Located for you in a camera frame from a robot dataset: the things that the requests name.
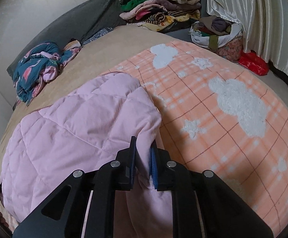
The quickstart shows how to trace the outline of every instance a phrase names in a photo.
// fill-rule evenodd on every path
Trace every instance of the pile of clothes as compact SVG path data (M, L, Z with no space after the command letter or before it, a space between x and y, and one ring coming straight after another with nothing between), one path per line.
M216 51L218 49L219 36L226 36L231 33L233 22L224 20L217 16L200 18L196 21L190 30L190 34L195 37L209 37L209 49Z
M166 33L190 27L200 18L200 7L200 0L123 0L120 17L128 24Z
M80 50L80 43L74 40L63 50L56 43L48 41L28 51L19 61L13 75L18 102L29 105L46 83L54 80Z

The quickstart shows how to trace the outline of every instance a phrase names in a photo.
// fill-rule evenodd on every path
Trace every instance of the curtain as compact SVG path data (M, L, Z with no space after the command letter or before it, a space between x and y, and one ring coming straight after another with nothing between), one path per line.
M241 23L244 51L288 75L288 0L207 0L207 12Z

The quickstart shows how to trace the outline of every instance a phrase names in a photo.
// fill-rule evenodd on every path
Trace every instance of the bed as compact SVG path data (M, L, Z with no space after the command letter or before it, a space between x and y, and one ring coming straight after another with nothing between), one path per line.
M213 170L275 237L285 228L287 107L241 66L194 44L134 26L117 27L87 44L28 107L16 107L0 143L0 173L8 141L24 116L114 71L138 78L152 97L162 114L162 141L173 160L193 171ZM250 110L244 107L247 103ZM3 215L14 229L15 220L6 211Z

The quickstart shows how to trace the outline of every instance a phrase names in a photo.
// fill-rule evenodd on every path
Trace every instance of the pink quilt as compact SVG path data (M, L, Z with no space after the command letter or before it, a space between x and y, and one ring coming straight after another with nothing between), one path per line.
M115 237L170 237L171 195L149 181L149 148L161 115L138 79L101 75L52 106L24 117L6 148L0 180L4 206L21 222L74 170L115 159L137 137L134 189L116 195Z

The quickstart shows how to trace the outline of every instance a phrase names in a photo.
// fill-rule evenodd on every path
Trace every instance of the beige bed sheet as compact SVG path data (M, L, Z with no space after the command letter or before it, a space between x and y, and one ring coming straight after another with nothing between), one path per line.
M88 80L114 67L122 61L161 43L175 40L164 34L135 26L120 26L107 35L87 44L77 57L70 62L53 82L46 85L42 92L26 107L19 104L10 118L0 142L0 174L6 146L17 124L34 110L52 105L59 98L69 94ZM4 217L14 230L17 223L3 208Z

